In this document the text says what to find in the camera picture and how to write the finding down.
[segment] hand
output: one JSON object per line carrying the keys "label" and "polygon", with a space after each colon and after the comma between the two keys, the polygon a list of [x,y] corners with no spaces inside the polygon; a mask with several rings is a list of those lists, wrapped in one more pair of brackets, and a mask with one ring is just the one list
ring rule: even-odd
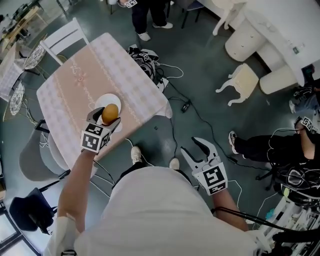
{"label": "hand", "polygon": [[299,121],[299,122],[295,125],[295,129],[297,130],[296,132],[297,132],[298,134],[300,134],[300,132],[301,132],[302,130],[304,130],[305,127],[303,126],[303,124],[301,123],[301,121]]}

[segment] floor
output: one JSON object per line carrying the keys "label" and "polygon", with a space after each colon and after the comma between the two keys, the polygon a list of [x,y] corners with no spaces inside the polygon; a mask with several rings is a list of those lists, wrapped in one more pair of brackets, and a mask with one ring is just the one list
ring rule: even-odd
{"label": "floor", "polygon": [[[76,17],[89,41],[108,32],[126,49],[137,43],[131,22],[131,11],[119,6],[115,6],[113,9],[114,13],[110,15],[105,2],[82,0],[68,10],[67,17],[61,15],[49,24],[38,37],[45,33],[54,32]],[[201,12],[198,23],[194,23],[195,17],[196,12],[190,13],[185,28],[181,29],[183,14],[178,6],[173,6],[168,21],[172,22],[175,27],[170,30],[152,28],[151,17],[148,17],[148,32],[152,40],[141,43],[141,46],[155,51],[159,55],[161,63],[178,66],[183,70],[184,76],[179,79],[171,79],[171,82],[192,100],[201,117],[212,124],[215,139],[225,152],[228,155],[232,154],[228,143],[230,130],[235,130],[239,136],[246,139],[256,135],[272,134],[277,128],[291,127],[296,117],[290,113],[288,107],[288,100],[292,95],[290,89],[265,95],[257,86],[249,99],[241,104],[233,104],[231,107],[227,105],[228,101],[238,98],[237,92],[232,87],[225,89],[222,93],[215,93],[215,90],[221,87],[228,79],[228,75],[232,74],[239,65],[227,55],[224,49],[224,44],[231,32],[222,28],[219,35],[213,38],[212,30],[217,20],[205,11]],[[79,42],[62,54],[70,57],[82,46],[82,42]],[[267,73],[261,63],[253,56],[246,63],[259,77]],[[58,64],[47,55],[41,66],[49,74],[58,68]],[[166,76],[179,75],[179,71],[173,68],[165,67],[163,69]],[[29,108],[36,120],[43,117],[36,97],[36,89],[43,82],[44,79],[41,76],[32,74],[28,74],[24,79],[24,84],[28,87],[26,95],[29,98]],[[165,89],[164,94],[167,97],[179,96],[170,86]],[[170,103],[173,110],[174,135],[178,146],[189,149],[195,157],[201,158],[201,151],[193,144],[191,137],[200,137],[212,142],[213,138],[209,126],[199,120],[192,107],[186,113],[182,113],[180,101],[171,101]],[[6,103],[0,100],[1,115],[5,106]],[[34,187],[41,188],[47,184],[47,182],[30,182],[19,170],[19,154],[27,143],[33,128],[34,126],[29,120],[22,115],[3,122],[0,126],[0,142],[2,142],[0,143],[0,153],[2,169],[6,177],[7,197],[5,204],[7,207],[13,197],[25,197]],[[154,165],[168,166],[170,159],[174,156],[175,142],[172,127],[170,120],[163,116],[152,118],[130,139],[135,145],[141,147],[147,160]],[[131,166],[130,149],[130,144],[124,141],[100,161],[115,180]],[[42,153],[48,167],[58,172],[58,167],[51,158],[49,150],[43,149]],[[269,179],[256,181],[255,177],[263,174],[263,171],[234,165],[227,161],[220,149],[218,149],[218,153],[224,162],[228,179],[237,180],[242,187],[239,199],[240,210],[257,214],[263,200],[274,194],[274,191],[265,191]],[[191,169],[182,157],[180,150],[177,150],[176,156],[180,159],[180,169],[191,177]],[[260,163],[245,160],[239,155],[235,158],[242,165],[264,167]],[[98,174],[107,178],[102,169],[99,169]],[[97,178],[93,178],[93,181],[110,194],[111,186]],[[63,184],[64,182],[60,182],[44,192],[44,196],[51,206],[57,205]],[[236,201],[240,189],[235,182],[229,183],[229,191]],[[203,190],[200,190],[200,193],[211,207],[210,198]],[[280,196],[278,195],[267,200],[259,216],[264,217],[271,208],[277,205],[279,200]],[[108,198],[94,186],[91,186],[86,215],[87,227],[92,226],[99,219],[107,203]],[[48,235],[41,234],[40,231],[25,232],[24,234],[35,248],[40,252],[44,250],[49,239]]]}

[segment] white plate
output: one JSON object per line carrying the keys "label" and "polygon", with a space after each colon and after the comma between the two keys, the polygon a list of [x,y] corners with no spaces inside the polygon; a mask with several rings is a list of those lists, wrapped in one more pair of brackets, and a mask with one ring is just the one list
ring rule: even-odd
{"label": "white plate", "polygon": [[[112,93],[107,93],[102,95],[100,98],[98,98],[94,104],[94,108],[102,108],[102,107],[106,107],[109,104],[115,104],[118,107],[119,113],[118,116],[120,115],[121,112],[121,101],[120,99],[112,94]],[[96,122],[97,125],[101,125],[102,124],[102,118],[101,116],[99,117],[99,120]],[[118,127],[115,129],[115,132],[120,132],[122,130],[122,124],[120,123],[118,125]]]}

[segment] sneaker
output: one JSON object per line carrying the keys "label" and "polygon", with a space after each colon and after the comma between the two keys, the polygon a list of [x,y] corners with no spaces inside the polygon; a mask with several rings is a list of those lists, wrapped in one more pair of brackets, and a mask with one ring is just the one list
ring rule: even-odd
{"label": "sneaker", "polygon": [[229,144],[232,146],[232,152],[234,154],[238,154],[238,152],[235,149],[235,139],[236,139],[237,135],[236,133],[232,130],[229,133]]}
{"label": "sneaker", "polygon": [[292,100],[289,100],[289,107],[290,107],[290,110],[291,110],[291,113],[292,113],[292,114],[296,113],[296,106],[295,106],[295,104],[292,102]]}
{"label": "sneaker", "polygon": [[163,29],[172,29],[174,25],[172,23],[167,22],[164,26],[157,26],[155,23],[152,24],[155,29],[163,28]]}
{"label": "sneaker", "polygon": [[131,148],[131,159],[132,163],[135,164],[137,162],[142,162],[141,160],[141,150],[137,146],[133,146]]}
{"label": "sneaker", "polygon": [[148,32],[144,32],[142,34],[138,34],[138,36],[140,37],[140,39],[142,41],[150,41],[151,40],[151,37],[149,36]]}
{"label": "sneaker", "polygon": [[180,168],[180,163],[178,158],[172,158],[170,163],[169,163],[169,168],[173,170],[179,170]]}

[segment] wire basket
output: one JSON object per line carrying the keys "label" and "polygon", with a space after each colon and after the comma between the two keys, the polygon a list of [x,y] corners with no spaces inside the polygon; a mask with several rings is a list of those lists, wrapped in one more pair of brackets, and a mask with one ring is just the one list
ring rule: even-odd
{"label": "wire basket", "polygon": [[24,85],[20,82],[6,105],[3,121],[10,120],[19,113],[25,99],[25,91]]}

